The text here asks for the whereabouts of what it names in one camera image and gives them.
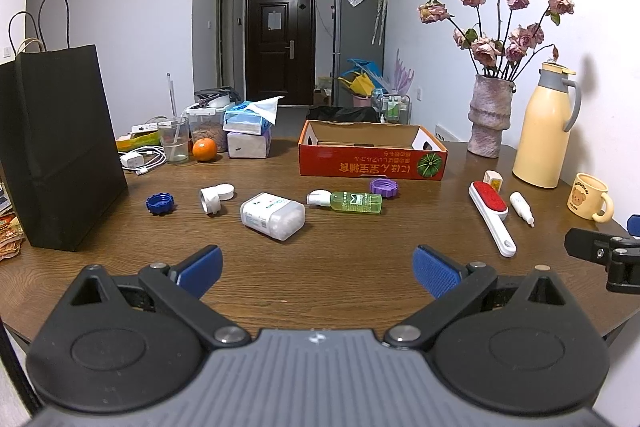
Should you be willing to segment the red white lint brush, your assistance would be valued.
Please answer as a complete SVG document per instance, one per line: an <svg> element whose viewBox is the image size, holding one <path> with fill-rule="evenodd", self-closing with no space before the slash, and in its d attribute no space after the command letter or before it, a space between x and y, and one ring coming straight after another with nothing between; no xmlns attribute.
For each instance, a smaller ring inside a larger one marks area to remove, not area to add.
<svg viewBox="0 0 640 427"><path fill-rule="evenodd" d="M490 184L483 181L473 181L469 186L469 195L485 221L499 254L505 258L514 257L516 245L504 225L508 214L504 200Z"/></svg>

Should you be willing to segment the white small tube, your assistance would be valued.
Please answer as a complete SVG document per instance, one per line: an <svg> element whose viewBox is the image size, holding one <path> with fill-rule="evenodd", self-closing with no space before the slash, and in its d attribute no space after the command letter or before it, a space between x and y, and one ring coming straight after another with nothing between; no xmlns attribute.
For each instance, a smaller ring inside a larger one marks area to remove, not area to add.
<svg viewBox="0 0 640 427"><path fill-rule="evenodd" d="M531 227L535 226L535 218L532 208L520 192L513 192L509 197L511 206L515 212Z"/></svg>

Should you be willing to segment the white cotton swab jar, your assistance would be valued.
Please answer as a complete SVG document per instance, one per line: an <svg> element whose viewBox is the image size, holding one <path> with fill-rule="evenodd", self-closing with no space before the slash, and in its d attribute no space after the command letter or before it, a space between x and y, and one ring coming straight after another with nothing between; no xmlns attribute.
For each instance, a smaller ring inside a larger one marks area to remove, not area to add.
<svg viewBox="0 0 640 427"><path fill-rule="evenodd" d="M303 228L306 213L296 200L262 192L243 202L240 218L247 228L284 242Z"/></svg>

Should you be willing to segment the green spray bottle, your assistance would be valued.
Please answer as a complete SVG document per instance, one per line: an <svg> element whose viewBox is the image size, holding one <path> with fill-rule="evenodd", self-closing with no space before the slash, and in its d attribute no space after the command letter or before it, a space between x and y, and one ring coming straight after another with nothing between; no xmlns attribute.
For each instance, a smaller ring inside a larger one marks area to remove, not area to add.
<svg viewBox="0 0 640 427"><path fill-rule="evenodd" d="M339 212L380 213L383 199L381 195L371 193L314 190L307 195L307 204Z"/></svg>

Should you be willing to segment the yellow bear mug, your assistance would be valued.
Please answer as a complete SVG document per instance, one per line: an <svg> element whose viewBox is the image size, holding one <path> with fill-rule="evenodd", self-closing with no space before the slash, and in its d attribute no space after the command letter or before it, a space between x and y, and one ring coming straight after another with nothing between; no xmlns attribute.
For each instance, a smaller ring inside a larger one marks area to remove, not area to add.
<svg viewBox="0 0 640 427"><path fill-rule="evenodd" d="M614 202L608 186L587 173L577 173L567 199L567 208L574 215L599 223L611 221Z"/></svg>

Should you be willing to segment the blue plastic cap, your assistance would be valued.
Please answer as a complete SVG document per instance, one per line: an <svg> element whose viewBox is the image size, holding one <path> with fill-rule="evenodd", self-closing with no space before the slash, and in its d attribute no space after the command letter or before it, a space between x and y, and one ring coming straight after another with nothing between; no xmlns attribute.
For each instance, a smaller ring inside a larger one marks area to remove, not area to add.
<svg viewBox="0 0 640 427"><path fill-rule="evenodd" d="M146 199L145 207L153 216L166 215L174 211L175 199L169 193L156 193Z"/></svg>

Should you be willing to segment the purple plastic cap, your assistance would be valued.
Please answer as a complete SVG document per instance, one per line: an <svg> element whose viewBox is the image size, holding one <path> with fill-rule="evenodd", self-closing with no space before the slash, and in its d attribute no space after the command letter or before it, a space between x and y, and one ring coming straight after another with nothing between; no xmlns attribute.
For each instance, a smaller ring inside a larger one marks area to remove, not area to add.
<svg viewBox="0 0 640 427"><path fill-rule="evenodd" d="M369 188L372 194L378 194L383 198L394 198L399 192L398 183L387 178L372 179Z"/></svg>

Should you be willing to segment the clear drinking glass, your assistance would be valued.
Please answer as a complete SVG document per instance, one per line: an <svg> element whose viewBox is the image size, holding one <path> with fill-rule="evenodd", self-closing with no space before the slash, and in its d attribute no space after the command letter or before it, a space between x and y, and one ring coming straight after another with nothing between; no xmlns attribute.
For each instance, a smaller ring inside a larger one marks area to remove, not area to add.
<svg viewBox="0 0 640 427"><path fill-rule="evenodd" d="M162 120L157 124L166 160L169 164L182 164L190 156L190 132L186 117Z"/></svg>

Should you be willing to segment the cream thermos jug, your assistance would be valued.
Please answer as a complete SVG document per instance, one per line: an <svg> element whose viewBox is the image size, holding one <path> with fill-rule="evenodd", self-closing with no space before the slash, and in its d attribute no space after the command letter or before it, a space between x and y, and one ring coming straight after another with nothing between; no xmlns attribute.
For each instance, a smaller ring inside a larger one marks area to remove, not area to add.
<svg viewBox="0 0 640 427"><path fill-rule="evenodd" d="M544 62L526 107L512 172L518 179L551 190L559 184L570 132L582 106L575 73Z"/></svg>

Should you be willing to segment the black paper shopping bag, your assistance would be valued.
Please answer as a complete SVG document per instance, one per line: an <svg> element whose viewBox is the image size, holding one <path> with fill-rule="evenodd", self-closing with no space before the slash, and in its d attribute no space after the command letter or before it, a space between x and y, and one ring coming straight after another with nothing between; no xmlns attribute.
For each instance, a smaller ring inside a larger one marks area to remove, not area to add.
<svg viewBox="0 0 640 427"><path fill-rule="evenodd" d="M126 191L92 44L1 66L1 178L29 244L74 251Z"/></svg>

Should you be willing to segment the orange cardboard box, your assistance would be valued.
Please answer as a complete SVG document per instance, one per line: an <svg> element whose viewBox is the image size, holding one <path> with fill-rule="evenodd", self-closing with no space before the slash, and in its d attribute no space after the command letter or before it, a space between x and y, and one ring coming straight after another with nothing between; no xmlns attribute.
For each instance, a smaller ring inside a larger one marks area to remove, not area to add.
<svg viewBox="0 0 640 427"><path fill-rule="evenodd" d="M308 120L298 139L303 176L434 180L448 150L421 126Z"/></svg>

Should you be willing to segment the black headset on container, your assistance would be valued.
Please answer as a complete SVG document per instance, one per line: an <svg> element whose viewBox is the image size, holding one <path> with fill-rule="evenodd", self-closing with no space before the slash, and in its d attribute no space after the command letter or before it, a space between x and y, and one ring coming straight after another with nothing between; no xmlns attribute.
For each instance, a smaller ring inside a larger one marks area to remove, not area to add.
<svg viewBox="0 0 640 427"><path fill-rule="evenodd" d="M196 105L200 107L221 108L241 102L239 93L229 86L198 90L194 96Z"/></svg>

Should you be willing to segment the black bag behind table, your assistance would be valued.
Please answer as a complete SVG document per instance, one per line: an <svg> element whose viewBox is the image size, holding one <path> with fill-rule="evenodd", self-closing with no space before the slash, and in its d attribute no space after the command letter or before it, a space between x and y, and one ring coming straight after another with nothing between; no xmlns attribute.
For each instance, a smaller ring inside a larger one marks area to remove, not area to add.
<svg viewBox="0 0 640 427"><path fill-rule="evenodd" d="M308 109L306 119L329 122L370 122L370 124L378 124L380 122L378 112L371 106L311 106Z"/></svg>

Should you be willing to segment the dried pink roses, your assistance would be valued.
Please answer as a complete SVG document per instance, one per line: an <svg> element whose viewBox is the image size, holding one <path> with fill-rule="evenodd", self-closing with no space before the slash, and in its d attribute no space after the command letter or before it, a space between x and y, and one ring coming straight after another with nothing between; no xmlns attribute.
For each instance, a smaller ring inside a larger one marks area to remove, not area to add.
<svg viewBox="0 0 640 427"><path fill-rule="evenodd" d="M454 28L452 38L456 47L469 54L478 75L513 82L524 68L542 51L551 52L553 62L560 52L546 41L542 22L550 20L559 26L562 18L575 12L574 0L547 0L539 20L528 25L515 25L514 14L527 9L529 0L496 0L496 30L490 34L484 24L482 6L487 0L458 0L475 12L474 25L464 27L454 13L440 0L426 0L416 8L419 20L425 25L447 22Z"/></svg>

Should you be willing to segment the dark wooden door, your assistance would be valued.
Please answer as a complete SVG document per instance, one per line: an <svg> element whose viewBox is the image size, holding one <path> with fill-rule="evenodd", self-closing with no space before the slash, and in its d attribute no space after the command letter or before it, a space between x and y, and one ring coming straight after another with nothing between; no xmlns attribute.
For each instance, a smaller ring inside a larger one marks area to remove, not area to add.
<svg viewBox="0 0 640 427"><path fill-rule="evenodd" d="M245 0L245 90L309 105L316 72L316 0Z"/></svg>

